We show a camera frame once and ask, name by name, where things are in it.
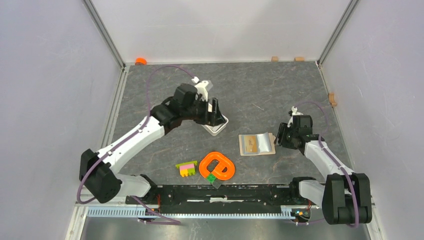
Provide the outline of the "white rectangular tray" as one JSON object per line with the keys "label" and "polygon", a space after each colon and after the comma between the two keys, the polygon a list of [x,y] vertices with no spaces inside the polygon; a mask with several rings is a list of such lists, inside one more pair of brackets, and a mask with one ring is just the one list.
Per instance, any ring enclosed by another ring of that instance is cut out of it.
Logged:
{"label": "white rectangular tray", "polygon": [[210,125],[202,125],[202,127],[212,136],[217,136],[220,132],[222,132],[225,127],[228,125],[229,119],[223,114],[226,123],[218,126],[210,126]]}

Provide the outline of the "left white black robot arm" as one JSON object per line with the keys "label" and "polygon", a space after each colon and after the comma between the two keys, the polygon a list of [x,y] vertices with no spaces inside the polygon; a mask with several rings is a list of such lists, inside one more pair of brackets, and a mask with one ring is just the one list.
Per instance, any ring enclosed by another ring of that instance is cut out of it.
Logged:
{"label": "left white black robot arm", "polygon": [[220,109],[218,100],[209,97],[213,84],[203,80],[195,85],[183,83],[174,94],[149,111],[133,129],[115,142],[81,154],[77,201],[87,204],[107,203],[120,196],[136,196],[145,204],[153,203],[157,190],[146,177],[124,175],[120,170],[145,147],[179,127],[185,120],[202,125],[217,136],[229,120]]}

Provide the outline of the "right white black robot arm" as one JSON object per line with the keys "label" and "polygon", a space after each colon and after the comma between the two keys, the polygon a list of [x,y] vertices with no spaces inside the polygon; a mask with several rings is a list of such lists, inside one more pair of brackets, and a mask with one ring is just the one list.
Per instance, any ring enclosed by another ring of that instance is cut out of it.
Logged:
{"label": "right white black robot arm", "polygon": [[310,115],[293,114],[288,123],[280,123],[274,142],[277,146],[300,151],[325,178],[324,184],[313,177],[293,178],[288,191],[293,203],[310,200],[317,204],[330,225],[357,227],[372,221],[369,177],[353,171],[332,153],[325,140],[313,133]]}

